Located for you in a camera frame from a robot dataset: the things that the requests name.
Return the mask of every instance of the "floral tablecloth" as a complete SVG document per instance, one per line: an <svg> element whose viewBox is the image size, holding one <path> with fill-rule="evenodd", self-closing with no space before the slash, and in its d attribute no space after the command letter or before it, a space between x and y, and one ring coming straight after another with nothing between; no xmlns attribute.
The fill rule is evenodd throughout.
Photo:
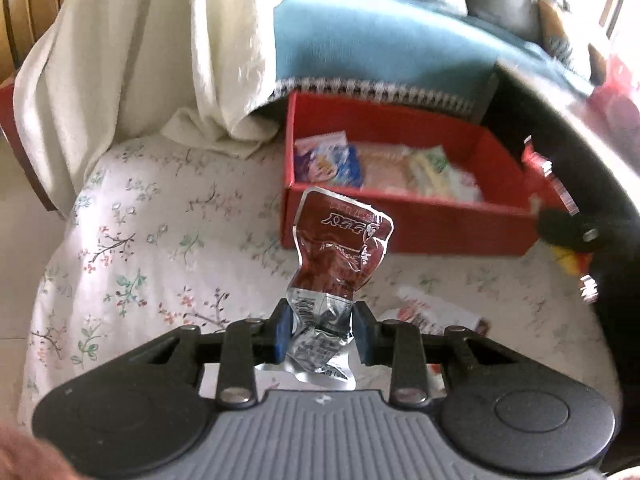
<svg viewBox="0 0 640 480"><path fill-rule="evenodd" d="M22 423L53 387L172 328L268 317L298 264L278 243L283 155L278 142L238 160L151 136L103 156L38 289ZM401 285L484 316L489 337L618 406L596 317L542 243L522 258L388 254L358 299L380 315L398 306ZM370 372L358 375L358 386L372 384ZM212 396L213 383L202 393Z"/></svg>

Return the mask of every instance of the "open red box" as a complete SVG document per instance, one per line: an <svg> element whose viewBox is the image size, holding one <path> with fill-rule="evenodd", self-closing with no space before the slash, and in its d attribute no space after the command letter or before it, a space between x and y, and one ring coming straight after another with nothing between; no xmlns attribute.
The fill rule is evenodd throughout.
<svg viewBox="0 0 640 480"><path fill-rule="evenodd" d="M353 187L323 186L372 205L394 221L389 250L403 253L521 255L538 239L531 212L533 189L540 199L554 192L543 176L527 174L487 129L449 116L397 105L318 94L293 93L287 112L284 194L280 239L294 247L292 226L302 192L296 182L296 139L345 130L349 142L442 145L447 158L470 171L485 202L460 203L420 196L391 196Z"/></svg>

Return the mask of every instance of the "wooden door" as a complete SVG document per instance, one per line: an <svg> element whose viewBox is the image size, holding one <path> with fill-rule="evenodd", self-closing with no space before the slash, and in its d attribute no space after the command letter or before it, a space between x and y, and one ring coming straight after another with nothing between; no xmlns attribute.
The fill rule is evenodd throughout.
<svg viewBox="0 0 640 480"><path fill-rule="evenodd" d="M64 0L0 0L0 81L24 61L56 19Z"/></svg>

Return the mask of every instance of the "cream blanket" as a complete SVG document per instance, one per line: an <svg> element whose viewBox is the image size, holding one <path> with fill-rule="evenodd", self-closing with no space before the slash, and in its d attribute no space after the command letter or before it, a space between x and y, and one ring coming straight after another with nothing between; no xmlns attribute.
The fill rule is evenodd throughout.
<svg viewBox="0 0 640 480"><path fill-rule="evenodd" d="M273 92L282 0L65 0L16 79L15 121L67 214L114 140L160 131L248 156L276 132L249 116Z"/></svg>

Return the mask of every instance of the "tile floor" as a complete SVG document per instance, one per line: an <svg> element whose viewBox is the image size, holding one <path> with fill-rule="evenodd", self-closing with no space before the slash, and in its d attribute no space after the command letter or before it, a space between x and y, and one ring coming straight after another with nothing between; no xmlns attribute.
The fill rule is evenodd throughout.
<svg viewBox="0 0 640 480"><path fill-rule="evenodd" d="M0 423L15 418L33 299L64 226L40 204L0 134Z"/></svg>

